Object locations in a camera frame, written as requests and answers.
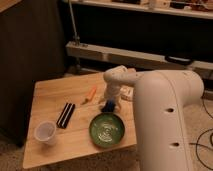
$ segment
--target plastic cup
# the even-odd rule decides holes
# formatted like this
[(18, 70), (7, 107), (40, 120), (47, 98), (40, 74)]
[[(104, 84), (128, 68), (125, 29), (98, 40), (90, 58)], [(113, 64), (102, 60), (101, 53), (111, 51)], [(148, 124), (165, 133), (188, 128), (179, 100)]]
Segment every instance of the plastic cup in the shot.
[(39, 142), (47, 145), (56, 143), (56, 124), (52, 121), (41, 122), (34, 131), (34, 137)]

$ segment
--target wire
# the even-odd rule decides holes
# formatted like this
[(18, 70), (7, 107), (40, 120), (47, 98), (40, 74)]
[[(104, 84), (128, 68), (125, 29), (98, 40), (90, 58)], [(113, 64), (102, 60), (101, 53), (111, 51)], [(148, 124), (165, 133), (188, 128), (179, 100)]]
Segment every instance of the wire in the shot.
[[(213, 74), (213, 70), (210, 71), (209, 76), (208, 76), (208, 79), (211, 78), (211, 75), (212, 75), (212, 74)], [(204, 94), (203, 94), (203, 96), (202, 96), (202, 103), (203, 103), (203, 107), (204, 107), (204, 109), (205, 109), (205, 112), (213, 119), (213, 115), (208, 111), (208, 109), (207, 109), (207, 107), (206, 107), (206, 105), (205, 105)], [(209, 133), (209, 132), (212, 132), (212, 133), (210, 134), (210, 136), (209, 136), (209, 142), (210, 142), (210, 144), (211, 144), (211, 147), (199, 143), (199, 141), (200, 141), (200, 139), (203, 137), (203, 135), (205, 135), (206, 133)], [(207, 169), (209, 169), (209, 170), (213, 170), (212, 167), (210, 167), (210, 166), (208, 166), (206, 163), (204, 163), (204, 161), (200, 158), (199, 153), (198, 153), (198, 147), (199, 147), (199, 146), (200, 146), (200, 147), (203, 147), (203, 148), (206, 148), (206, 149), (208, 149), (208, 150), (210, 150), (210, 151), (213, 151), (213, 128), (212, 128), (212, 129), (208, 129), (208, 130), (202, 132), (202, 133), (199, 135), (199, 137), (198, 137), (196, 143), (189, 143), (189, 145), (195, 145), (195, 153), (196, 153), (196, 157), (197, 157), (198, 161), (199, 161), (205, 168), (207, 168)]]
[(213, 148), (207, 146), (207, 145), (203, 145), (203, 144), (197, 144), (197, 143), (189, 143), (189, 145), (197, 145), (197, 146), (200, 146), (200, 147), (203, 147), (203, 148), (206, 148), (210, 151), (213, 151)]
[(208, 130), (204, 131), (202, 134), (200, 134), (200, 136), (199, 136), (198, 139), (197, 139), (196, 145), (195, 145), (195, 152), (196, 152), (197, 159), (199, 160), (199, 162), (200, 162), (204, 167), (206, 167), (206, 168), (209, 169), (209, 170), (213, 170), (213, 168), (211, 168), (210, 166), (208, 166), (207, 164), (205, 164), (204, 161), (201, 160), (201, 158), (200, 158), (200, 156), (199, 156), (199, 154), (198, 154), (198, 146), (199, 146), (198, 144), (199, 144), (199, 141), (200, 141), (200, 139), (202, 138), (202, 136), (203, 136), (204, 134), (208, 133), (208, 132), (211, 132), (211, 131), (213, 131), (213, 129), (208, 129)]
[(203, 108), (204, 108), (205, 112), (207, 113), (207, 115), (209, 115), (209, 117), (211, 117), (213, 119), (213, 115), (211, 115), (211, 113), (208, 111), (203, 97), (202, 97), (202, 103), (203, 103)]
[[(213, 74), (213, 70), (211, 70), (209, 72), (207, 79), (210, 79), (212, 74)], [(204, 92), (203, 92), (203, 95), (202, 95), (202, 103), (203, 103), (203, 107), (204, 107), (205, 112), (213, 119), (213, 115), (208, 111), (208, 109), (206, 107), (205, 100), (204, 100)]]

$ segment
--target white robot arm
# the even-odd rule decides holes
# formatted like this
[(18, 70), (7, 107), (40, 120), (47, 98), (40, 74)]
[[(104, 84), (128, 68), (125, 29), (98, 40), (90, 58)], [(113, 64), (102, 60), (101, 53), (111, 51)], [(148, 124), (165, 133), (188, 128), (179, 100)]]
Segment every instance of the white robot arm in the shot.
[(133, 113), (141, 170), (192, 171), (183, 107), (202, 96), (201, 78), (187, 70), (128, 73), (126, 67), (119, 66), (107, 70), (104, 80), (106, 99), (118, 96), (121, 85), (134, 87)]

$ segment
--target green bowl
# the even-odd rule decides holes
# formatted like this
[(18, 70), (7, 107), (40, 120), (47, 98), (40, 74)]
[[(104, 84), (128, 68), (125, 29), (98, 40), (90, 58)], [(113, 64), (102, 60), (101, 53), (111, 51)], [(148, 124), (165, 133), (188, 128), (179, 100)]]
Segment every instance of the green bowl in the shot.
[(94, 144), (102, 148), (109, 148), (121, 141), (125, 127), (117, 115), (104, 112), (91, 121), (89, 133)]

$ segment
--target orange pen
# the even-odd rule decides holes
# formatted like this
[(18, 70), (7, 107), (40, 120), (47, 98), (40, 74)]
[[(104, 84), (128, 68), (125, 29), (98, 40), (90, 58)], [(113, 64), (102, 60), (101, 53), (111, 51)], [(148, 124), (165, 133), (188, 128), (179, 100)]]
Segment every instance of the orange pen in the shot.
[(86, 95), (84, 102), (82, 104), (85, 104), (91, 101), (96, 93), (96, 90), (97, 90), (97, 86), (93, 86), (91, 90), (88, 92), (88, 94)]

